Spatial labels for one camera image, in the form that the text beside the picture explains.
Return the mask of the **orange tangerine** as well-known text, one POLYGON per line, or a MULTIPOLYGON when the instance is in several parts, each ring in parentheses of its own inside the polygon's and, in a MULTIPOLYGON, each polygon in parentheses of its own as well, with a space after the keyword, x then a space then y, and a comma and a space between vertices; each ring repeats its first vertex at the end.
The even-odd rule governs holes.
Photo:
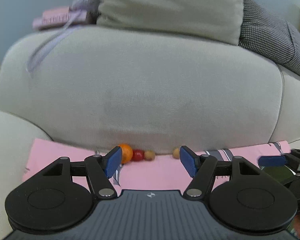
POLYGON ((119 144, 122 150, 121 164, 126 164, 131 161, 133 157, 133 149, 128 144, 119 144))

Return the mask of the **green perforated colander bowl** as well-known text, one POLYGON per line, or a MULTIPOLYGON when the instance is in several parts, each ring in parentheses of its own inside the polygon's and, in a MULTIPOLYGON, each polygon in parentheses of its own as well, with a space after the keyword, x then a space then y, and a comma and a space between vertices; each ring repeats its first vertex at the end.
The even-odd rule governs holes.
POLYGON ((266 172, 280 184, 286 185, 297 180, 298 177, 286 166, 264 167, 263 172, 266 172))

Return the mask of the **pink checked lemon cloth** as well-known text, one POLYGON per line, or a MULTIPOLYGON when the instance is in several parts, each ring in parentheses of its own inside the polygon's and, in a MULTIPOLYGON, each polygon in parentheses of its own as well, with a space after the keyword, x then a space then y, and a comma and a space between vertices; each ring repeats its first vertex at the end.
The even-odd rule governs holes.
MULTIPOLYGON (((286 141, 263 145, 208 151, 219 160, 230 161, 236 155, 243 156, 249 162, 258 165, 259 157, 290 153, 286 141)), ((44 167, 60 157, 69 157, 71 161, 83 161, 94 155, 92 150, 75 148, 42 139, 35 139, 25 167, 23 181, 28 180, 44 167)), ((110 179, 117 193, 129 190, 180 190, 183 192, 191 178, 179 159, 171 155, 157 155, 153 161, 130 162, 121 167, 116 176, 110 179)))

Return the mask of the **beige sofa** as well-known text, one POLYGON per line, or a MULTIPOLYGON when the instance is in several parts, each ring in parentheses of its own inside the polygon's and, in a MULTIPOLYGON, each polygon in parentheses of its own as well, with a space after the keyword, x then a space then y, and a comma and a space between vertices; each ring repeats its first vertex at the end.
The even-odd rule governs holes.
POLYGON ((0 67, 0 239, 35 138, 92 150, 121 142, 168 153, 285 140, 300 148, 300 77, 241 47, 98 26, 71 33, 33 73, 51 31, 27 35, 0 67))

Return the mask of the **houndstooth cushion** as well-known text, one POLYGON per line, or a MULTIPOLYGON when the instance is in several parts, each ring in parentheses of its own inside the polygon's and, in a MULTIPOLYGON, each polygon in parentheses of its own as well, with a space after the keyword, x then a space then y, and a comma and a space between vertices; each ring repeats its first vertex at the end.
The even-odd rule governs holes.
POLYGON ((254 0, 243 0, 243 22, 238 45, 300 76, 299 31, 254 0))

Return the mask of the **beige cushion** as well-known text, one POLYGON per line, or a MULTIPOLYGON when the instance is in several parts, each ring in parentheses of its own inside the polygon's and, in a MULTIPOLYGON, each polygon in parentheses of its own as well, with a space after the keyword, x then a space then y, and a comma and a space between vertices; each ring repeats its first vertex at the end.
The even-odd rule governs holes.
POLYGON ((99 25, 180 33, 237 45, 243 0, 100 0, 99 25))

